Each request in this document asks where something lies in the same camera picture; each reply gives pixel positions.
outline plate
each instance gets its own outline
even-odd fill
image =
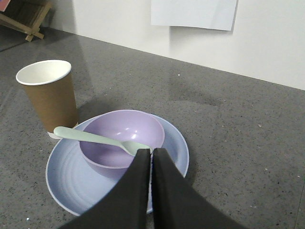
[[[75,129],[83,130],[97,117],[79,124]],[[189,166],[189,151],[184,137],[168,121],[158,116],[155,118],[159,120],[165,131],[162,148],[167,149],[176,167],[185,177]],[[78,142],[69,139],[60,140],[53,148],[46,167],[46,181],[55,201],[76,216],[99,202],[118,182],[90,168],[81,155]],[[152,212],[152,209],[150,192],[147,213]]]

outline paper sheet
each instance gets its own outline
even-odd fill
[[[237,0],[152,0],[152,25],[232,30]]]

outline brown paper cup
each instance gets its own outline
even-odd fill
[[[78,114],[71,78],[71,64],[49,60],[30,64],[16,75],[32,102],[38,117],[52,138],[57,126],[74,127]]]

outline purple bowl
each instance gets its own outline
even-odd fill
[[[152,149],[163,145],[163,126],[152,115],[136,110],[118,110],[100,115],[88,124],[84,131],[121,140],[135,141]],[[86,162],[96,172],[112,178],[124,174],[133,156],[117,146],[80,142]]]

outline bowl rim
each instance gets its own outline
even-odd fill
[[[91,123],[93,123],[95,120],[99,119],[100,117],[103,117],[104,115],[111,114],[111,113],[116,113],[116,112],[125,112],[125,111],[128,111],[128,112],[131,111],[131,112],[136,112],[136,113],[143,113],[143,114],[149,115],[151,118],[153,118],[153,119],[157,122],[157,124],[160,126],[160,128],[161,128],[161,130],[162,130],[162,145],[164,144],[164,140],[165,140],[165,131],[164,131],[164,127],[162,126],[162,124],[159,122],[159,120],[158,120],[157,118],[155,118],[155,117],[153,116],[153,114],[150,114],[150,113],[147,113],[147,112],[144,112],[144,111],[139,111],[139,110],[122,109],[122,110],[114,110],[114,111],[106,112],[106,113],[104,113],[104,114],[100,114],[100,115],[98,115],[98,117],[97,117],[96,119],[93,119],[91,122],[89,122],[89,123],[85,126],[84,131],[85,131],[85,129],[86,129]],[[109,168],[109,169],[126,169],[126,168],[129,167],[129,166],[122,166],[122,167],[120,167],[120,166],[106,166],[106,165],[101,165],[101,164],[99,164],[99,163],[96,163],[96,162],[90,160],[90,159],[84,154],[84,152],[83,152],[82,149],[81,149],[81,142],[80,142],[80,141],[78,142],[78,145],[79,145],[79,147],[80,147],[81,154],[82,154],[83,158],[84,158],[87,162],[89,162],[89,163],[91,163],[91,164],[93,164],[93,165],[95,165],[95,166],[97,166],[97,167]]]

